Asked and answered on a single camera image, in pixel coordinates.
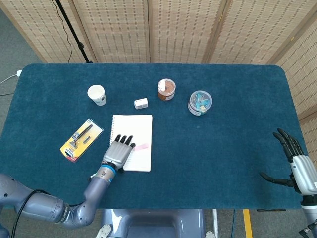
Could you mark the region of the small white box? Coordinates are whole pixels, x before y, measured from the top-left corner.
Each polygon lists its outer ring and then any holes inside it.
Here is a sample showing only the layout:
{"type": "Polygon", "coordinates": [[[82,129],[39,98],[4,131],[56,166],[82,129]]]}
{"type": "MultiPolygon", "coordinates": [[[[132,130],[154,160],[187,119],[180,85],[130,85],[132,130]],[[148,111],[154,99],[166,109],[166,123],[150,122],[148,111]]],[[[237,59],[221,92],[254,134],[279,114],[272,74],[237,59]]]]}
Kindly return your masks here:
{"type": "Polygon", "coordinates": [[[149,106],[148,99],[142,98],[134,101],[134,107],[136,110],[144,109],[149,106]]]}

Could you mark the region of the white table leg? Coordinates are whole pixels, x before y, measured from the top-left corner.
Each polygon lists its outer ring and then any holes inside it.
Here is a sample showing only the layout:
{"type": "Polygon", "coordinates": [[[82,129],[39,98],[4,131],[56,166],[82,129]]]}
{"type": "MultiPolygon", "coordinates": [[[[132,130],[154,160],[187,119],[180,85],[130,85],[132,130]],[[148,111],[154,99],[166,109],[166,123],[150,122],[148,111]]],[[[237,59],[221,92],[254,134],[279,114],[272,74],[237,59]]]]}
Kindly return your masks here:
{"type": "Polygon", "coordinates": [[[212,209],[212,220],[213,220],[213,233],[215,235],[215,238],[218,238],[219,232],[218,232],[217,209],[212,209]]]}

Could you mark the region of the bamboo folding screen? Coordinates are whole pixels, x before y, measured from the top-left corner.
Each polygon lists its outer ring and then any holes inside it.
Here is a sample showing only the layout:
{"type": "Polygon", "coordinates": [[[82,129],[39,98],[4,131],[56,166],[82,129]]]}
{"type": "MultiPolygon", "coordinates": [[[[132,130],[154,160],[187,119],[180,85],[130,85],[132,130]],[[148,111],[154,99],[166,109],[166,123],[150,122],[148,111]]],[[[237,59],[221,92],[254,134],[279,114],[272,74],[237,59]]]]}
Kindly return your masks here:
{"type": "MultiPolygon", "coordinates": [[[[317,119],[317,0],[60,0],[96,63],[275,64],[317,119]]],[[[0,0],[38,57],[86,62],[54,0],[0,0]]]]}

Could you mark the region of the white flower-print paper cup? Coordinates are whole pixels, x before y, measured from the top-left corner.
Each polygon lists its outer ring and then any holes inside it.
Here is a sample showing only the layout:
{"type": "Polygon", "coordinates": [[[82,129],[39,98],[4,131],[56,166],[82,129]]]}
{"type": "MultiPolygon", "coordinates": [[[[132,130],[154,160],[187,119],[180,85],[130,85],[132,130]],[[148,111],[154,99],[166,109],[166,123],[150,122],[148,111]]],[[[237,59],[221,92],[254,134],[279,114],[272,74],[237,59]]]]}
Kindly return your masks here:
{"type": "Polygon", "coordinates": [[[106,104],[105,89],[101,85],[92,85],[87,91],[88,97],[93,100],[98,106],[106,104]]]}

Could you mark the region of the blue table cloth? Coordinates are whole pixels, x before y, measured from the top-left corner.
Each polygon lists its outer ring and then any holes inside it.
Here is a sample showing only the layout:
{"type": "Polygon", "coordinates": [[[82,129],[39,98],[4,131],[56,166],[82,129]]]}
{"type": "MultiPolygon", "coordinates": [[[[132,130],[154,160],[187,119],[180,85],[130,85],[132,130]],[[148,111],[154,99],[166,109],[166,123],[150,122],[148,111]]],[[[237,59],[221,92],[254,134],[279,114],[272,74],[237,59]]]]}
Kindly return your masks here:
{"type": "Polygon", "coordinates": [[[304,144],[284,70],[276,65],[30,64],[18,80],[0,137],[0,173],[67,203],[79,203],[106,152],[113,115],[153,117],[151,171],[118,173],[101,202],[122,209],[292,209],[294,189],[260,172],[288,178],[277,128],[304,144]],[[158,97],[162,79],[176,84],[158,97]],[[105,89],[98,106],[87,91],[105,89]],[[203,90],[212,106],[193,115],[188,102],[203,90]],[[134,101],[149,106],[136,110],[134,101]],[[104,129],[77,162],[61,146],[87,120],[104,129]]]}

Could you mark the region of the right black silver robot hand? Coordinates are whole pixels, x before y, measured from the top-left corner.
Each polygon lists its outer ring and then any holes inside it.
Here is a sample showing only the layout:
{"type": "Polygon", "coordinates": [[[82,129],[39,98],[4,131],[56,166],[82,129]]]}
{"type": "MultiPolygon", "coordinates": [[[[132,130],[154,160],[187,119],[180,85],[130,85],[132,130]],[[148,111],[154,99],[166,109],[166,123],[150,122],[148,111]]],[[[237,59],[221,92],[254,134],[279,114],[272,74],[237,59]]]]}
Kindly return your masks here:
{"type": "Polygon", "coordinates": [[[317,170],[310,157],[305,155],[299,141],[281,128],[273,136],[279,140],[290,164],[290,178],[274,178],[264,172],[260,172],[260,176],[270,183],[292,187],[302,196],[316,195],[317,170]]]}

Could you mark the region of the brown-filled clear plastic jar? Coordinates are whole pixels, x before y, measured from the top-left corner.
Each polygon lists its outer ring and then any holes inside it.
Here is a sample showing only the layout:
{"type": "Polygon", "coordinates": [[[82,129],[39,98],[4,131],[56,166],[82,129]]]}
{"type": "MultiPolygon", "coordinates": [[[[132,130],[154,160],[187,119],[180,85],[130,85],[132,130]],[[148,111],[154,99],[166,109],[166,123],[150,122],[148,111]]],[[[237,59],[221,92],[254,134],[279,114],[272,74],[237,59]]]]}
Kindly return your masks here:
{"type": "Polygon", "coordinates": [[[173,80],[165,78],[158,82],[158,97],[163,101],[172,100],[175,95],[176,84],[173,80]]]}

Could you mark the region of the clear jar of binder clips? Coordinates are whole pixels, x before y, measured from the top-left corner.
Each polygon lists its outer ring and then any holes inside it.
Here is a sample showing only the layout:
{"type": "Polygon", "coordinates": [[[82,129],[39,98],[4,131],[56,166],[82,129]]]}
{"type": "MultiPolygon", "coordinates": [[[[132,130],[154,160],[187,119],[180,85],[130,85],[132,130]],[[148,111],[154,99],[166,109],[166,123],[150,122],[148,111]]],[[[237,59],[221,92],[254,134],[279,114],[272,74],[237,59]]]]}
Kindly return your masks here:
{"type": "Polygon", "coordinates": [[[203,90],[195,91],[191,94],[188,109],[195,116],[204,115],[212,106],[211,95],[203,90]]]}

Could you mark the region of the razor in yellow blister pack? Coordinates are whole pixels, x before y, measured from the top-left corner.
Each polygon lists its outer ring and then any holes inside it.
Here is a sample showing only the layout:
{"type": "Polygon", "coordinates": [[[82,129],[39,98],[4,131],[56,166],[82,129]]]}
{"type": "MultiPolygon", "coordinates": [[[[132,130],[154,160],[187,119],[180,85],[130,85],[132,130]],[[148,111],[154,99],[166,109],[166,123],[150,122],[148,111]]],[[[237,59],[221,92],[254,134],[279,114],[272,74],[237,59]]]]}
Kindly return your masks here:
{"type": "Polygon", "coordinates": [[[62,155],[71,162],[77,162],[103,131],[93,120],[87,119],[61,146],[62,155]]]}

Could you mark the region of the grey-blue robot torso base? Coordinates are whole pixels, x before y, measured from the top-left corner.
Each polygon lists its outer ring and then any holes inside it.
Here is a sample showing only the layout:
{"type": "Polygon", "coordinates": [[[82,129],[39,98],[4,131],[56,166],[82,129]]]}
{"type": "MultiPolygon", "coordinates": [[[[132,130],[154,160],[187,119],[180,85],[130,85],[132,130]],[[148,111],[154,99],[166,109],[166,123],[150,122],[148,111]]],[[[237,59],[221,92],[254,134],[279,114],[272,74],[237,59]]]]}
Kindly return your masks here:
{"type": "Polygon", "coordinates": [[[95,238],[128,238],[137,229],[136,236],[151,238],[215,238],[207,231],[202,209],[104,209],[101,228],[95,238]]]}

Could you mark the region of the black tripod stand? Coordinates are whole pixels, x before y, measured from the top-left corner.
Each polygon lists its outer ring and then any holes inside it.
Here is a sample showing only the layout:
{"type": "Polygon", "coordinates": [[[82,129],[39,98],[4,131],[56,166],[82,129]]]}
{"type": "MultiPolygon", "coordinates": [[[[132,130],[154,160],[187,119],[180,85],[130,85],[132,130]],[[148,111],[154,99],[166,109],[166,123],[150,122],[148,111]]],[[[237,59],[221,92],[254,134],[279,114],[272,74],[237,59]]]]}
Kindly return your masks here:
{"type": "Polygon", "coordinates": [[[79,40],[79,38],[78,38],[78,36],[77,36],[77,34],[76,34],[76,32],[75,32],[75,30],[74,30],[69,18],[68,18],[64,8],[63,8],[60,0],[54,0],[54,1],[56,2],[61,14],[63,15],[63,18],[65,19],[66,24],[68,25],[68,27],[69,27],[69,29],[70,29],[70,31],[71,31],[76,43],[77,43],[77,46],[78,46],[80,52],[82,53],[86,63],[93,63],[91,60],[88,59],[88,56],[87,56],[87,54],[86,54],[86,52],[84,50],[84,44],[82,42],[80,42],[80,40],[79,40]]]}

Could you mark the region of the white spiral notebook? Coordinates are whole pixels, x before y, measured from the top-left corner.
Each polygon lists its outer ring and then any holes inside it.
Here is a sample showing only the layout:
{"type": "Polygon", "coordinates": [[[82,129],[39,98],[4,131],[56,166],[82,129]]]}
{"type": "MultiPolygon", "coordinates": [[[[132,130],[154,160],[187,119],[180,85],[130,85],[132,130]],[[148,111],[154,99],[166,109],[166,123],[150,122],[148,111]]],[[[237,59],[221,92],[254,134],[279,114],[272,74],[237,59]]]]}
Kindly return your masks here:
{"type": "Polygon", "coordinates": [[[149,145],[147,149],[131,151],[123,167],[125,171],[151,171],[152,121],[152,115],[113,115],[110,142],[119,134],[128,137],[133,135],[131,142],[136,146],[144,143],[149,145]]]}

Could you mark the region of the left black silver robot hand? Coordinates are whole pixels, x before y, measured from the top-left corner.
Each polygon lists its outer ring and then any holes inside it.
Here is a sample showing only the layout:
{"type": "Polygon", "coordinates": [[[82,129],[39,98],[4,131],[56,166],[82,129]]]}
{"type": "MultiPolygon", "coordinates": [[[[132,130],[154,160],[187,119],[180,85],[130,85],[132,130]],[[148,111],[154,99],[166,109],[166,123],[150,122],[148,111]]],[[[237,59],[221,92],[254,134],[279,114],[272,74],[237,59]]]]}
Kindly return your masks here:
{"type": "Polygon", "coordinates": [[[116,171],[123,170],[131,151],[136,146],[135,143],[131,142],[132,139],[133,135],[129,137],[117,135],[105,152],[102,165],[109,165],[116,171]]]}

